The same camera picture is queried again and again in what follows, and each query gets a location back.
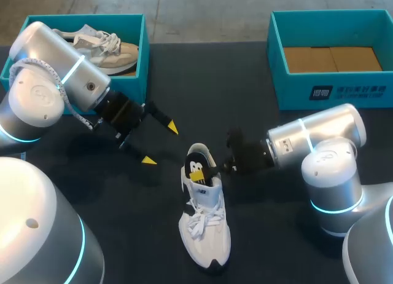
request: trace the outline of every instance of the sneaker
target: sneaker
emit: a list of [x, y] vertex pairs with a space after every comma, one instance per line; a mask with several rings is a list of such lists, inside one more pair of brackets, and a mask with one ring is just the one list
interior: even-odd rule
[[184, 212], [179, 221], [180, 235], [189, 255], [211, 272], [225, 265], [231, 250], [221, 176], [194, 183], [190, 173], [215, 166], [204, 144], [191, 146], [181, 170]]
[[65, 40], [72, 40], [72, 46], [107, 75], [122, 73], [138, 61], [139, 47], [121, 42], [115, 33], [97, 31], [89, 25], [76, 32], [53, 31]]

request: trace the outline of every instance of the cardboard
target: cardboard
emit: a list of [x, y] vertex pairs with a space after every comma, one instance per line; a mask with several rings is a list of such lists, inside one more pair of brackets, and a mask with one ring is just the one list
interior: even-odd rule
[[372, 47], [331, 47], [338, 72], [382, 71]]
[[285, 47], [290, 73], [337, 72], [328, 47]]
[[290, 73], [382, 71], [372, 47], [285, 47]]

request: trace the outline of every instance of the black tabletop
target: black tabletop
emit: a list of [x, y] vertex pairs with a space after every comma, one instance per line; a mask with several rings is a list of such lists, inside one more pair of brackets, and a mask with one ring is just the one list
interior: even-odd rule
[[[7, 52], [0, 48], [0, 66]], [[192, 143], [205, 143], [219, 161], [228, 155], [230, 127], [258, 140], [269, 128], [310, 113], [278, 110], [264, 42], [153, 44], [148, 97], [180, 133], [168, 133], [151, 118], [134, 133], [131, 142], [158, 161], [155, 167], [117, 150], [107, 125], [92, 134], [71, 116], [27, 153], [96, 235], [105, 284], [347, 283], [342, 240], [319, 229], [300, 165], [223, 177], [232, 251], [221, 275], [200, 271], [180, 238], [180, 170]], [[392, 181], [393, 110], [360, 114], [368, 134], [357, 160], [360, 178], [365, 184]]]

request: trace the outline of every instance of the blue shoe box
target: blue shoe box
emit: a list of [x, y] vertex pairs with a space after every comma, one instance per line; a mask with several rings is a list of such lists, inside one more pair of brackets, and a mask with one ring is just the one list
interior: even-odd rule
[[[139, 57], [135, 75], [111, 76], [111, 88], [123, 92], [139, 104], [145, 102], [150, 47], [144, 15], [30, 15], [21, 31], [36, 21], [65, 32], [75, 32], [88, 24], [96, 30], [115, 33], [123, 42], [138, 45]], [[9, 90], [9, 69], [12, 63], [8, 58], [0, 76], [0, 82], [6, 90]]]
[[[382, 71], [290, 73], [286, 47], [372, 47]], [[281, 110], [393, 107], [393, 21], [386, 10], [272, 12], [267, 55]]]

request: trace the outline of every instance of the shoe tongue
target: shoe tongue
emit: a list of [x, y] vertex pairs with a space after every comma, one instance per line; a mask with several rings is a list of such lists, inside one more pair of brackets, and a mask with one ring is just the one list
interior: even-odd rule
[[99, 44], [101, 41], [97, 37], [85, 35], [85, 34], [77, 34], [74, 38], [74, 45], [76, 45], [80, 40], [87, 41], [91, 44]]
[[95, 37], [97, 37], [97, 35], [98, 35], [98, 31], [95, 30], [94, 28], [90, 27], [88, 24], [85, 24], [82, 27], [82, 32], [84, 34], [87, 34], [87, 35], [90, 35], [90, 36], [95, 36]]
[[199, 206], [213, 208], [219, 201], [222, 185], [220, 179], [213, 178], [213, 187], [191, 183], [193, 198]]

